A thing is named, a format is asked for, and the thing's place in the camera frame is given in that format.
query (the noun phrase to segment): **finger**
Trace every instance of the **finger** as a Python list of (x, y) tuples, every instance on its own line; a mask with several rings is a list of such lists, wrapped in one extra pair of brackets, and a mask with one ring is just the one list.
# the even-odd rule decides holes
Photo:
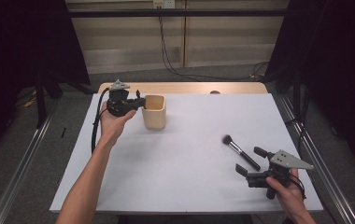
[(104, 102), (102, 103), (101, 111), (104, 111), (106, 108), (107, 108), (107, 102), (104, 101)]
[(288, 190), (273, 177), (268, 176), (265, 181), (271, 186), (271, 188), (275, 189), (280, 195), (282, 195), (282, 197), (288, 194)]
[(127, 120), (133, 118), (135, 114), (136, 114), (136, 110), (130, 110), (130, 111), (124, 116), (124, 120), (127, 121)]
[(291, 175), (299, 177), (299, 170), (297, 168), (291, 168)]

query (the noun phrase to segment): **wall outlet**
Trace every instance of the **wall outlet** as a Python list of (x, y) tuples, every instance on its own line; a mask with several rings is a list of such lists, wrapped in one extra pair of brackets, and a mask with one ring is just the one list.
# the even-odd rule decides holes
[(163, 0), (153, 0), (153, 8), (163, 8)]
[(164, 0), (163, 8), (175, 8), (175, 0)]

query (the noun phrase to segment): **wall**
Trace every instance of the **wall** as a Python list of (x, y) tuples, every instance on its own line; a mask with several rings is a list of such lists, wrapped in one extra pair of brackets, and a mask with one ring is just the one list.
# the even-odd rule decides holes
[[(69, 9), (152, 8), (152, 1), (66, 0)], [(184, 1), (176, 8), (286, 8), (288, 0)], [(163, 18), (175, 67), (258, 63), (271, 57), (283, 18)], [(90, 73), (162, 68), (158, 18), (73, 19)]]

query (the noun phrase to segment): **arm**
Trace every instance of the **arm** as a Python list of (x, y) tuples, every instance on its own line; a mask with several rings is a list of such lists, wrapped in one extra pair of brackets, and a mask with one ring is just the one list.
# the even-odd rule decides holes
[[(297, 169), (291, 169), (291, 174), (299, 177)], [(279, 200), (280, 206), (290, 220), (300, 224), (316, 223), (306, 210), (302, 193), (297, 186), (290, 183), (285, 188), (273, 177), (267, 177), (265, 180), (277, 191), (277, 199)]]
[[(105, 109), (106, 103), (103, 103), (101, 111)], [(134, 115), (134, 110), (120, 118), (112, 116), (107, 111), (102, 113), (101, 137), (90, 160), (67, 194), (57, 223), (91, 223), (110, 150), (117, 143), (125, 122)]]

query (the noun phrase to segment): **makeup brush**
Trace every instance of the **makeup brush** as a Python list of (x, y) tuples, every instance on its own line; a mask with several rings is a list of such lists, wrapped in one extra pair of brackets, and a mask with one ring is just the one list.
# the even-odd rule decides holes
[(245, 159), (256, 171), (260, 170), (260, 165), (256, 163), (247, 153), (244, 152), (236, 143), (233, 142), (233, 138), (227, 134), (223, 137), (222, 142), (230, 146), (236, 153), (238, 153), (242, 158)]

